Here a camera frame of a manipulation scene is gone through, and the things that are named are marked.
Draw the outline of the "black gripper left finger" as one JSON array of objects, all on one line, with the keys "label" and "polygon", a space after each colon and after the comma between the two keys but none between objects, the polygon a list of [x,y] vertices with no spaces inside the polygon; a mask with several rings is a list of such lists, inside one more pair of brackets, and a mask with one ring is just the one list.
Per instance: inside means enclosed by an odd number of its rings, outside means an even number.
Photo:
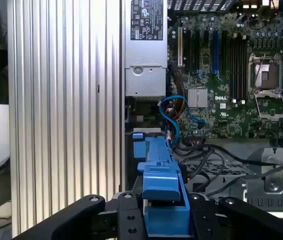
[{"label": "black gripper left finger", "polygon": [[17,240],[145,240],[148,235],[136,195],[106,201],[86,195],[15,237]]}]

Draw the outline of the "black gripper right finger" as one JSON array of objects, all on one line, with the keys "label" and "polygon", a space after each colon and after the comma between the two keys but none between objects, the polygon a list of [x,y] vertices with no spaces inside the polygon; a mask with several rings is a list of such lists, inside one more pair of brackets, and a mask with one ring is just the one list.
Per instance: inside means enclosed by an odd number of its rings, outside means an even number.
[{"label": "black gripper right finger", "polygon": [[283,240],[283,219],[235,197],[217,204],[203,195],[188,196],[195,240]]}]

